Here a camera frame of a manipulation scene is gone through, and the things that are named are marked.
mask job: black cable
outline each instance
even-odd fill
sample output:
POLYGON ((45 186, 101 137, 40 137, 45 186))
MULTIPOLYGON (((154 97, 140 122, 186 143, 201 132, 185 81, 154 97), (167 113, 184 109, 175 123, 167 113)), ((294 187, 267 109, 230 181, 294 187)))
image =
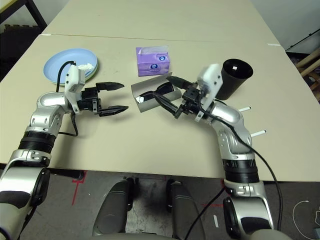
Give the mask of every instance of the black cable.
POLYGON ((219 103, 222 103, 222 104, 228 106, 224 101, 221 101, 221 100, 219 100, 219 99, 216 99, 216 98, 215 98, 214 101, 219 102, 219 103))
POLYGON ((201 218, 201 216, 205 213, 205 211, 208 209, 208 207, 210 207, 210 205, 218 198, 220 197, 220 195, 225 191, 225 188, 222 188, 220 190, 220 192, 217 193, 217 195, 214 196, 214 198, 211 199, 211 201, 208 202, 208 204, 202 209, 202 211, 199 213, 199 215, 196 217, 196 219, 193 221, 193 223, 191 224, 188 232, 185 235, 184 240, 187 240, 192 229, 194 228, 194 226, 196 225, 197 221, 201 218))
POLYGON ((277 223, 277 230, 280 231, 281 230, 281 222, 282 222, 282 213, 283 213, 283 197, 282 197, 282 193, 281 193, 281 189, 280 189, 280 185, 277 181, 277 178, 276 178, 276 175, 274 174, 274 171, 271 169, 271 167, 269 166, 269 164, 267 163, 267 161, 264 159, 263 156, 261 156, 260 153, 258 153, 253 147, 251 147, 250 145, 248 145, 247 143, 245 143, 240 137, 239 135, 237 134, 235 128, 230 125, 229 123, 225 122, 224 120, 216 117, 216 116, 213 116, 210 112, 204 110, 201 106, 201 102, 200 102, 200 96, 198 98, 198 107, 199 109, 201 110, 201 112, 203 112, 207 117, 210 117, 214 120, 217 120, 223 124, 225 124, 226 126, 228 126, 231 131, 233 132, 233 134, 235 135, 235 137, 239 140, 239 142, 243 145, 245 145, 248 149, 250 149, 251 151, 253 151, 255 154, 257 154, 259 156, 259 158, 263 161, 263 163, 266 165, 266 167, 269 169, 272 177, 273 177, 273 180, 275 182, 275 186, 276 186, 276 190, 277 190, 277 193, 279 195, 279 215, 278 215, 278 223, 277 223))
POLYGON ((73 128, 74 128, 75 134, 68 133, 68 132, 63 132, 63 131, 60 131, 59 134, 64 134, 64 135, 68 135, 68 136, 71 136, 71 137, 77 137, 79 133, 78 133, 77 125, 76 125, 76 114, 75 114, 74 111, 71 112, 70 118, 71 118, 71 122, 72 122, 72 125, 73 125, 73 128))
POLYGON ((36 209, 37 209, 37 206, 34 206, 34 207, 31 209, 30 213, 25 217, 24 223, 23 223, 23 225, 22 225, 22 229, 21 229, 20 234, 19 234, 19 237, 18 237, 18 240, 20 239, 20 235, 21 235, 22 231, 25 229, 25 227, 28 225, 30 219, 31 219, 32 216, 35 214, 36 209))
POLYGON ((60 77, 61 77, 61 73, 63 71, 63 69, 65 68, 65 66, 67 66, 68 64, 71 64, 71 65, 75 65, 76 62, 75 61, 66 61, 59 69, 59 72, 58 72, 58 78, 56 80, 56 92, 58 93, 59 92, 59 87, 60 87, 60 77))

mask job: metal cup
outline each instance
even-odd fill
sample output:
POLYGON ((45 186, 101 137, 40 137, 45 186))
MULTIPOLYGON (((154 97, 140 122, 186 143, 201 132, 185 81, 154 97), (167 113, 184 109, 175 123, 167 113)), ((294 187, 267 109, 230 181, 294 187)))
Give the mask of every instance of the metal cup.
POLYGON ((253 74, 254 70, 245 61, 239 59, 226 60, 221 70, 223 84, 215 98, 227 100, 253 74))

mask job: floor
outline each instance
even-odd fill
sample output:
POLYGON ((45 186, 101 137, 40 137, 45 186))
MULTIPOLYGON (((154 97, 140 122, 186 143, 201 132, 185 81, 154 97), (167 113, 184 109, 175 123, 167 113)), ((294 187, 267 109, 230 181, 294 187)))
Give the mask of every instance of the floor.
MULTIPOLYGON (((52 175, 47 198, 37 208, 20 239, 89 239, 105 196, 124 176, 139 177, 140 188, 133 208, 128 212, 126 231, 129 233, 147 232, 168 237, 172 235, 171 214, 165 209, 165 188, 169 178, 183 182, 199 210, 221 189, 221 181, 214 178, 88 171, 84 182, 76 183, 71 178, 52 175)), ((278 214, 277 191, 274 184, 266 184, 265 188, 275 221, 278 214)), ((295 218, 300 230, 310 238, 315 238, 313 228, 317 227, 314 220, 315 212, 320 207, 320 182, 281 183, 281 189, 284 200, 282 231, 293 240, 304 239, 294 226, 292 209, 297 202, 309 200, 310 203, 298 205, 295 218)), ((225 230, 221 205, 226 196, 227 194, 223 193, 202 218, 207 239, 231 239, 225 230), (218 227, 214 222, 214 215, 217 216, 218 227)))

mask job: white tissue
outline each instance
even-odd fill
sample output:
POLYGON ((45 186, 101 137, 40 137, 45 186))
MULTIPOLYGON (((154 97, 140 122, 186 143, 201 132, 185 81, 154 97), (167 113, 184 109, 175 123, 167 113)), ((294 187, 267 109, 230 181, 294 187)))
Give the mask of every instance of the white tissue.
POLYGON ((166 54, 168 46, 146 46, 142 47, 138 54, 166 54))
POLYGON ((80 70, 84 70, 84 71, 90 71, 92 69, 94 69, 95 67, 91 64, 91 63, 87 63, 87 64, 82 64, 82 65, 79 65, 78 68, 80 70))

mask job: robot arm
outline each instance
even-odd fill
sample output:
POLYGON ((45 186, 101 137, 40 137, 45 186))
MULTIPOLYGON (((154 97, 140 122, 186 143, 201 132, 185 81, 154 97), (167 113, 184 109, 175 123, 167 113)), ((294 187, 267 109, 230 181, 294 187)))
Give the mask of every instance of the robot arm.
POLYGON ((235 239, 248 239, 258 230, 273 229, 264 184, 258 176, 255 154, 239 141, 230 128, 234 129, 243 142, 251 146, 252 139, 244 126, 243 116, 237 109, 214 101, 223 83, 219 65, 212 64, 204 68, 197 78, 197 83, 175 76, 167 79, 173 85, 186 90, 182 95, 183 102, 177 107, 167 98, 154 93, 158 103, 175 118, 179 118, 181 113, 196 115, 196 122, 205 120, 217 134, 225 172, 224 184, 230 194, 230 197, 223 201, 228 234, 235 239))
POLYGON ((128 108, 102 109, 98 97, 101 90, 116 90, 124 85, 102 82, 81 91, 84 85, 84 71, 71 65, 64 92, 48 92, 38 98, 19 147, 12 153, 0 178, 0 239, 18 239, 35 208, 45 200, 50 179, 46 167, 50 164, 64 114, 79 115, 82 110, 90 110, 102 117, 128 108))

